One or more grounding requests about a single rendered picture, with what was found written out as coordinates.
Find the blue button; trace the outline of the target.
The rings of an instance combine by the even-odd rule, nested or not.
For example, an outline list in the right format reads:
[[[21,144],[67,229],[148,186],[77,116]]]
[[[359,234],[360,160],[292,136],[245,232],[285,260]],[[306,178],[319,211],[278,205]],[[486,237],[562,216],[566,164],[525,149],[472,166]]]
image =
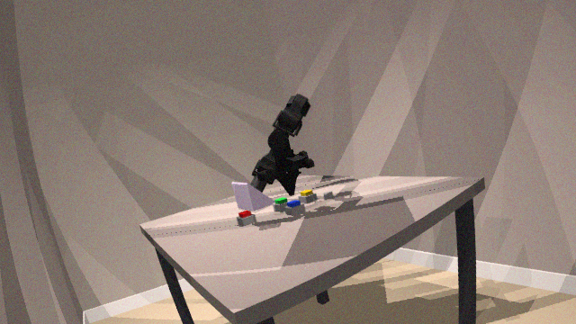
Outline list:
[[[296,215],[302,212],[306,212],[304,204],[300,201],[292,201],[287,203],[287,207],[284,207],[285,213],[289,215]]]

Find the yellow button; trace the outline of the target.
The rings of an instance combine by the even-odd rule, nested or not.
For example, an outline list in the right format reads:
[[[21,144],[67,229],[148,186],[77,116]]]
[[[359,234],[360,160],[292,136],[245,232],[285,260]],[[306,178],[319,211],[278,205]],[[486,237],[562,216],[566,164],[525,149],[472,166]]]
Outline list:
[[[312,190],[306,190],[301,192],[301,195],[298,196],[299,201],[304,204],[313,203],[318,200],[317,194],[313,193]]]

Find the red button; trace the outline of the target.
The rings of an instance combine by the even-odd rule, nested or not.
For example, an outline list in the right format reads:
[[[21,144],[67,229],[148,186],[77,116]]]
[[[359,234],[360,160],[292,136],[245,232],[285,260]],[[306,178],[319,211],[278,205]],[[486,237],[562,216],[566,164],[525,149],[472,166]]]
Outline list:
[[[241,226],[246,226],[248,224],[257,222],[256,215],[252,214],[251,211],[240,212],[236,218],[238,220],[238,224]]]

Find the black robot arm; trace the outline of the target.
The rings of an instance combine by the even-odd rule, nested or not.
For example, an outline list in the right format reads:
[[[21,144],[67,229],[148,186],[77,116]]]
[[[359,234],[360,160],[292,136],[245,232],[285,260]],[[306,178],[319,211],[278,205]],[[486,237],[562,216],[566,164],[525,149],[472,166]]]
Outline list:
[[[284,148],[290,147],[289,135],[297,136],[302,127],[302,117],[306,117],[311,105],[309,103],[308,97],[302,96],[300,94],[292,95],[284,108],[280,111],[276,117],[272,126],[274,130],[268,137],[268,145],[271,148],[270,151],[262,156],[256,163],[256,166],[252,172],[254,176],[250,186],[257,189],[259,192],[263,192],[266,184],[272,185],[273,180],[270,181],[258,181],[257,172],[261,172],[267,169],[275,170],[275,157],[272,157],[273,150],[280,151]],[[276,123],[277,122],[277,123]],[[294,132],[295,131],[295,132]],[[293,134],[294,133],[294,134]],[[282,169],[287,167],[292,170],[299,170],[305,167],[305,162],[309,161],[307,151],[301,151],[299,154],[293,154],[293,151],[289,151],[289,155],[284,153],[280,156],[280,164]],[[256,172],[257,169],[257,172]]]

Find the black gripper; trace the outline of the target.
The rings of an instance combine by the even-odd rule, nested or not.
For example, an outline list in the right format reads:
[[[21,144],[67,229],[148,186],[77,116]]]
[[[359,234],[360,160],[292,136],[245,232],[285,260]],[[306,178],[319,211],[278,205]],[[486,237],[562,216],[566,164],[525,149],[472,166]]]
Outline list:
[[[286,169],[282,169],[280,164],[281,154],[284,153],[285,155],[289,155],[290,150],[293,151],[291,147],[284,148],[280,151],[273,150],[274,153],[272,153],[272,157],[274,157],[276,166],[274,166],[274,169],[267,169],[258,172],[257,180],[266,182],[273,179],[277,179],[277,181],[283,186],[285,191],[290,196],[293,196],[295,192],[296,179],[298,175],[301,174],[302,172],[299,172],[299,170],[292,170],[288,167]],[[311,158],[309,158],[309,161],[305,162],[305,167],[306,168],[315,167],[314,161]]]

